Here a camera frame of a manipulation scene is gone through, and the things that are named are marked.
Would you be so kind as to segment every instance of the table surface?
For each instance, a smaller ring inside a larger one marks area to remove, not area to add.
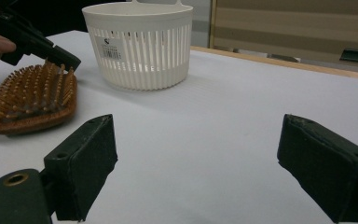
[[[312,119],[358,145],[358,74],[192,48],[183,82],[130,91],[103,80],[87,33],[49,39],[82,60],[76,115],[43,132],[0,135],[0,177],[41,171],[81,124],[112,114],[118,162],[86,223],[332,223],[278,164],[282,119]],[[0,63],[0,83],[38,63]]]

